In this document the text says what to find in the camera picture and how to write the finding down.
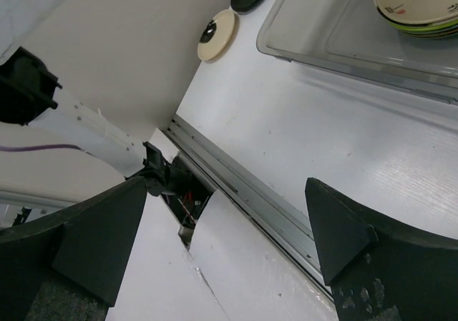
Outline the cream plate black patch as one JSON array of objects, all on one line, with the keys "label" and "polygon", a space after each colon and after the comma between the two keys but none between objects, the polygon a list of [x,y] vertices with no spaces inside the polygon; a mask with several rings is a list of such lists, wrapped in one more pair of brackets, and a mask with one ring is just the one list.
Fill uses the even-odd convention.
[{"label": "cream plate black patch", "polygon": [[232,9],[217,13],[208,23],[198,42],[201,61],[219,60],[233,43],[239,28],[238,15]]}]

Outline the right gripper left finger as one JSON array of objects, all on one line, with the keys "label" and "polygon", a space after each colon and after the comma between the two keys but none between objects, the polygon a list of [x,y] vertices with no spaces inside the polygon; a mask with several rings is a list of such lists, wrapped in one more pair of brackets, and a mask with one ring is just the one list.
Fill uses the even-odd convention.
[{"label": "right gripper left finger", "polygon": [[2,320],[105,320],[147,196],[129,179],[86,201],[1,231]]}]

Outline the green plate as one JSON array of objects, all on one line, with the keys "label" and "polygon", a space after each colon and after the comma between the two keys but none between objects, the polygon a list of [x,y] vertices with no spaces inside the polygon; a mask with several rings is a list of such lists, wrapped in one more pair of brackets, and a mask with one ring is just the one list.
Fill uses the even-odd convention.
[{"label": "green plate", "polygon": [[426,26],[401,25],[392,21],[388,21],[388,23],[405,34],[419,38],[439,38],[457,33],[457,19]]}]

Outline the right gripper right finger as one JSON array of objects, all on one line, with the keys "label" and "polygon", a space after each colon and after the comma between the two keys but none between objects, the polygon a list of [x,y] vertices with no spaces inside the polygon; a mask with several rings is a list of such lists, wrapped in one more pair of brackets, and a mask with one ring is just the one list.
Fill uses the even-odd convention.
[{"label": "right gripper right finger", "polygon": [[372,210],[316,178],[306,204],[340,320],[456,320],[457,241]]}]

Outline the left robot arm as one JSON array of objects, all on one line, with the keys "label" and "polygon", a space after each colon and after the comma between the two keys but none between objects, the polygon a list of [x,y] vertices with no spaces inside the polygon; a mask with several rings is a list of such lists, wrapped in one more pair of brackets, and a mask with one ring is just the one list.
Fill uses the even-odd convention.
[{"label": "left robot arm", "polygon": [[131,137],[83,105],[62,88],[41,59],[22,47],[1,62],[1,122],[41,129],[65,140],[27,147],[29,152],[76,149],[102,160],[125,179],[145,178],[147,191],[164,197],[190,229],[210,197],[188,168],[169,162],[154,144]]}]

